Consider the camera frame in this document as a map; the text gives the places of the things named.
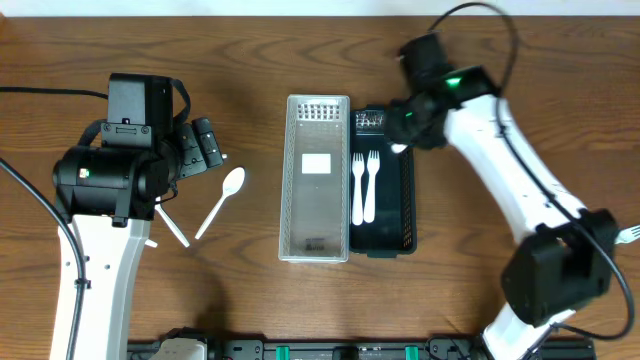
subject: green connector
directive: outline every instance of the green connector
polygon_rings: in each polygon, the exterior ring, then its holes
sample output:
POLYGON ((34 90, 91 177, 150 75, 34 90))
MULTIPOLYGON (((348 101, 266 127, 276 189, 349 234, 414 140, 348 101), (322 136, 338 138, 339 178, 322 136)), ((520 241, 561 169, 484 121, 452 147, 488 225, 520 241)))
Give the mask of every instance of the green connector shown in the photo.
POLYGON ((404 348, 407 360, 420 360, 420 351, 417 346, 407 346, 404 348))
POLYGON ((289 360, 288 346, 278 346, 276 348, 276 360, 289 360))

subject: white label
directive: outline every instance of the white label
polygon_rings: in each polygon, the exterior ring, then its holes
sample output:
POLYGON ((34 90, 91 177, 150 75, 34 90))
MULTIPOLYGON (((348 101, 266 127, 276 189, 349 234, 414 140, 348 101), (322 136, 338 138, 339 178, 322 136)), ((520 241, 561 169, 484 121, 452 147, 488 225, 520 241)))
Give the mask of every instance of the white label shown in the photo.
POLYGON ((302 154, 303 174, 331 174, 331 154, 302 154))

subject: white plastic spoon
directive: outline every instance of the white plastic spoon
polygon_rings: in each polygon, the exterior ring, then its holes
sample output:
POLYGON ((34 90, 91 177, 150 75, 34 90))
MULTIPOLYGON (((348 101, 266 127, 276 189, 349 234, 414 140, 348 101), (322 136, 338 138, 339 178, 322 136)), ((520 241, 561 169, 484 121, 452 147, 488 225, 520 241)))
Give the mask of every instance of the white plastic spoon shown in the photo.
POLYGON ((211 210, 207 218, 204 220, 204 222, 200 226, 200 229, 198 229, 196 240, 200 239, 204 231, 207 230, 207 228, 211 224, 211 221, 213 221, 213 217, 216 216, 218 210, 220 210, 220 207, 222 206, 224 200, 229 196, 237 193, 238 190, 240 190, 240 188, 242 187, 243 182, 244 168, 241 167, 231 170, 229 175, 224 178, 224 182, 222 183, 222 197, 220 198, 220 200, 218 200, 216 206, 213 207, 213 210, 211 210))

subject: white plastic fork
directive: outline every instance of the white plastic fork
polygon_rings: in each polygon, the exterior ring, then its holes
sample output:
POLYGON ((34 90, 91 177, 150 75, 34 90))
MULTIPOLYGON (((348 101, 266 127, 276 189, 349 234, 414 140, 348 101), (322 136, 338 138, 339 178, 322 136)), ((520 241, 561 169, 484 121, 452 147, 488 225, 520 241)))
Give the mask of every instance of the white plastic fork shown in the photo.
POLYGON ((364 174, 364 156, 360 153, 353 154, 351 171, 355 178, 353 188, 353 205, 351 205, 351 222, 353 225, 362 224, 362 175, 364 174))
POLYGON ((364 221, 371 223, 376 217, 376 174, 380 170, 380 153, 369 151, 367 158, 367 172, 369 172, 369 185, 367 185, 367 198, 364 201, 364 221))
POLYGON ((630 228, 620 231, 616 238, 616 244, 628 244, 640 239, 640 225, 632 226, 630 228))

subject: utensil handle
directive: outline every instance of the utensil handle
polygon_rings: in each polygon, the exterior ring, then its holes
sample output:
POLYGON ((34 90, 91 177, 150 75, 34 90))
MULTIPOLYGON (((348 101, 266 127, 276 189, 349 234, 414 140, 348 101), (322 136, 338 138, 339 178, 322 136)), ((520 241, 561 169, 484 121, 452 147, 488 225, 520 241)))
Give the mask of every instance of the utensil handle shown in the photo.
POLYGON ((178 240, 180 240, 182 245, 184 245, 184 247, 189 247, 190 245, 189 240, 187 240, 187 238, 184 236, 182 231, 180 231, 180 228, 178 227, 178 225, 176 225, 176 223, 173 222, 173 219, 171 219, 169 214, 167 214, 164 211, 164 209, 160 206, 156 208, 156 211, 160 214, 160 217, 162 218, 162 220, 164 220, 164 222, 167 223, 169 230, 171 230, 173 235, 175 235, 178 238, 178 240))
POLYGON ((364 221, 370 223, 376 217, 376 176, 369 175, 367 198, 364 201, 364 221))
POLYGON ((218 200, 218 203, 216 204, 216 206, 213 207, 213 210, 211 210, 209 215, 207 215, 207 218, 204 219, 204 222, 202 223, 202 225, 200 225, 200 229, 198 229, 198 233, 196 234, 196 240, 199 240, 202 234, 204 233, 204 231, 207 230, 207 228, 213 221, 213 217, 216 216, 216 214, 218 213, 218 210, 220 210, 220 206, 222 206, 222 203, 226 198, 227 197, 225 195, 222 195, 220 200, 218 200))
POLYGON ((353 225, 362 224, 362 176, 356 176, 353 189, 353 206, 351 209, 351 222, 353 225))

